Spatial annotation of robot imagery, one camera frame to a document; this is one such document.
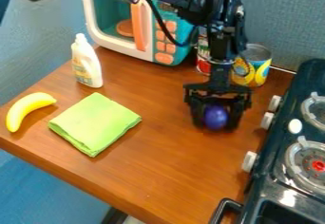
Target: dish towel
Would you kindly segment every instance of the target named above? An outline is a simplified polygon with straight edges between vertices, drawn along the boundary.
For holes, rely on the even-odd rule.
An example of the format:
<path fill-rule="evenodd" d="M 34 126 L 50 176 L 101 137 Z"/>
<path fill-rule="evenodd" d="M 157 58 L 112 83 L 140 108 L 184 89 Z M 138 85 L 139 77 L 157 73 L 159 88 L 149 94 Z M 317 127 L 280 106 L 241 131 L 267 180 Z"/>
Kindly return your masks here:
<path fill-rule="evenodd" d="M 48 127 L 94 158 L 141 120 L 131 110 L 93 93 L 51 120 Z"/>

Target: stove top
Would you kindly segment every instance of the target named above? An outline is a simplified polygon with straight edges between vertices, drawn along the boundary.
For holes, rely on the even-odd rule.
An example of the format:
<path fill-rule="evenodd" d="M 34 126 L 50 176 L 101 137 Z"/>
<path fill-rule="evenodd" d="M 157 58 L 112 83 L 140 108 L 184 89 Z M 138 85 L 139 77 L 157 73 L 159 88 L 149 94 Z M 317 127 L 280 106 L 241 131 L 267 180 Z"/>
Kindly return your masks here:
<path fill-rule="evenodd" d="M 238 223 L 325 223 L 325 61 L 304 63 L 269 110 L 261 124 L 268 137 L 243 163 L 251 174 L 245 203 L 224 199 L 211 223 L 226 209 Z"/>

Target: detergent bottle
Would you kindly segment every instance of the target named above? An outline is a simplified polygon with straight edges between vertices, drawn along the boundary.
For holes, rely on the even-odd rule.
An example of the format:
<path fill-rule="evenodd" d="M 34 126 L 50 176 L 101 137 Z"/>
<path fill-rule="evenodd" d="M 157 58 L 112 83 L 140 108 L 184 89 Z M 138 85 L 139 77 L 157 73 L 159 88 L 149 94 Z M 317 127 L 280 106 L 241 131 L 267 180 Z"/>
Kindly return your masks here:
<path fill-rule="evenodd" d="M 72 69 L 77 81 L 90 87 L 103 86 L 102 68 L 94 48 L 85 35 L 76 36 L 72 49 Z"/>

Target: tin can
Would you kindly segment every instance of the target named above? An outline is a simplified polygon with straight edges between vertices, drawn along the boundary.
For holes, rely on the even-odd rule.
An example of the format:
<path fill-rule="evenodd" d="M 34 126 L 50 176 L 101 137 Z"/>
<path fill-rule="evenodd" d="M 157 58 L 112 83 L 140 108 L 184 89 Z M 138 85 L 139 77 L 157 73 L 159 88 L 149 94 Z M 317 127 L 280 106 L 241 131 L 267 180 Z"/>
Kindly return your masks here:
<path fill-rule="evenodd" d="M 209 75 L 211 71 L 211 65 L 207 60 L 209 55 L 206 33 L 203 32 L 198 40 L 197 70 L 204 75 Z M 272 63 L 271 51 L 262 45 L 248 44 L 242 55 L 247 64 L 244 59 L 236 58 L 234 70 L 231 72 L 232 82 L 250 87 L 265 84 Z"/>
<path fill-rule="evenodd" d="M 206 28 L 199 28 L 199 39 L 198 39 L 198 55 L 197 55 L 197 70 L 199 73 L 209 75 L 211 66 L 208 63 L 210 57 L 210 50 L 207 40 Z"/>
<path fill-rule="evenodd" d="M 265 84 L 272 63 L 271 51 L 262 45 L 248 44 L 242 56 L 247 64 L 240 57 L 236 59 L 231 72 L 232 82 L 249 87 Z"/>

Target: white knob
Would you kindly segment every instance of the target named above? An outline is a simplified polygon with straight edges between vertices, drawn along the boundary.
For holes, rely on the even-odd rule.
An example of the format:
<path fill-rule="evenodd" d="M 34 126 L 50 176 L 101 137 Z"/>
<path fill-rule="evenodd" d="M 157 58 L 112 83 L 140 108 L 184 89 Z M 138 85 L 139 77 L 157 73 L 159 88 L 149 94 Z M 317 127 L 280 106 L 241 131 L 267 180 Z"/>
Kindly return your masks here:
<path fill-rule="evenodd" d="M 288 125 L 288 129 L 292 134 L 298 134 L 302 130 L 302 122 L 298 119 L 291 120 Z"/>
<path fill-rule="evenodd" d="M 262 122 L 260 123 L 260 127 L 268 130 L 271 126 L 272 120 L 275 117 L 274 113 L 265 113 Z"/>
<path fill-rule="evenodd" d="M 281 103 L 281 97 L 277 95 L 273 96 L 272 100 L 270 101 L 268 110 L 273 113 L 276 112 L 280 103 Z"/>
<path fill-rule="evenodd" d="M 258 154 L 255 152 L 247 152 L 241 169 L 246 173 L 250 173 L 253 169 L 254 163 L 257 160 Z"/>

